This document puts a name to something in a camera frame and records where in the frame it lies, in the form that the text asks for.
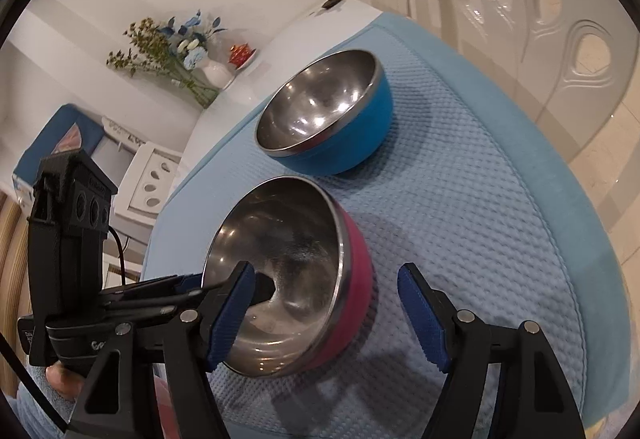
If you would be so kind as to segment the person's left hand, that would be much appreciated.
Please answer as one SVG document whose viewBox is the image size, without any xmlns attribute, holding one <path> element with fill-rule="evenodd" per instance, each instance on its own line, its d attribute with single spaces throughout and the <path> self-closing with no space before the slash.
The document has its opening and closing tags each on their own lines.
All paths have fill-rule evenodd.
<svg viewBox="0 0 640 439">
<path fill-rule="evenodd" d="M 46 378 L 51 388 L 67 401 L 76 401 L 85 384 L 85 378 L 66 369 L 61 362 L 46 368 Z"/>
</svg>

